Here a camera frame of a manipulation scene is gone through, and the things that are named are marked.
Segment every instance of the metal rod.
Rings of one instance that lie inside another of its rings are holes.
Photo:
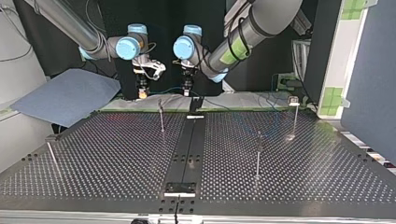
[[[62,30],[85,50],[95,50],[99,43],[97,30],[73,11],[65,0],[25,0],[38,8],[47,20]]]
[[[50,145],[49,142],[47,143],[47,146],[49,147],[49,152],[50,152],[50,155],[51,155],[51,157],[53,159],[53,162],[55,163],[55,165],[58,165],[58,162],[56,161],[55,154],[53,153],[53,150],[52,150],[52,146]]]
[[[257,152],[256,179],[260,179],[260,151]]]
[[[296,107],[296,114],[294,116],[293,135],[295,135],[296,132],[297,116],[298,116],[298,106]]]
[[[163,106],[161,105],[162,100],[158,100],[158,107],[160,111],[160,118],[161,118],[161,132],[165,132],[165,128],[163,127]]]

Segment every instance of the black panel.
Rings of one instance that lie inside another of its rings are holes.
[[[396,1],[370,7],[350,81],[342,125],[396,163]]]
[[[46,18],[35,14],[25,1],[14,1],[14,4],[35,55],[47,76],[82,65],[78,45],[72,39]]]
[[[315,24],[317,6],[318,0],[304,0],[301,5],[312,24]],[[226,81],[237,91],[270,91],[273,74],[293,72],[291,41],[307,38],[310,35],[299,36],[287,27],[279,35],[262,41],[245,62],[230,72]]]
[[[75,12],[87,21],[85,6],[87,0],[67,0]],[[32,44],[38,61],[46,76],[54,76],[62,73],[69,68],[81,68],[84,70],[99,73],[105,76],[112,76],[115,72],[114,64],[107,59],[83,63],[78,52],[78,44],[65,35],[55,25],[45,17],[35,14],[35,11],[25,1],[14,1],[23,28]],[[90,18],[98,27],[104,27],[100,18],[99,8],[96,1],[91,0],[88,4]]]
[[[204,44],[214,49],[223,40],[225,1],[211,0],[101,0],[100,6],[108,36],[126,35],[130,23],[144,23],[148,27],[148,40],[157,48],[150,53],[152,59],[166,65],[166,72],[158,82],[151,82],[152,91],[164,91],[181,83],[181,68],[172,64],[176,59],[172,47],[188,23],[202,26]],[[127,99],[136,98],[135,76],[132,67],[116,62],[120,73],[122,93]],[[194,91],[201,95],[218,95],[221,84],[215,84],[202,74],[195,78]]]
[[[318,102],[332,49],[342,0],[319,0],[314,34],[308,56],[304,83],[309,96]]]

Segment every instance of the white object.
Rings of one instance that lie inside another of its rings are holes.
[[[0,173],[44,145],[53,133],[48,122],[15,111],[0,120]]]
[[[144,74],[148,79],[152,79],[154,81],[158,80],[161,77],[161,75],[163,74],[163,72],[166,70],[166,66],[157,60],[151,60],[148,63],[139,63],[137,60],[133,60],[133,65],[139,66],[141,68],[141,70],[134,69],[134,72],[136,74]],[[154,69],[155,70],[154,75],[152,75],[152,77],[150,77],[147,74],[145,68]]]

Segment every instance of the green tape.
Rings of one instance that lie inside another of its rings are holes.
[[[320,108],[320,115],[335,116],[342,103],[343,88],[326,87]]]
[[[244,43],[242,42],[241,38],[238,37],[232,44],[233,53],[240,59],[244,60],[247,57],[247,48],[245,48]],[[231,54],[231,51],[227,49],[227,51],[221,56],[220,61],[222,63],[231,65],[237,61],[235,57]]]
[[[10,107],[7,107],[6,109],[0,110],[0,116],[3,116],[5,114],[9,114],[12,111],[14,111],[14,110],[12,110]]]
[[[359,20],[364,9],[365,0],[346,0],[344,2],[341,20]]]

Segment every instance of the metal post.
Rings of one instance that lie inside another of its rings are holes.
[[[163,127],[163,106],[161,105],[162,100],[158,100],[158,107],[160,111],[160,118],[161,118],[161,132],[165,132],[165,128]]]

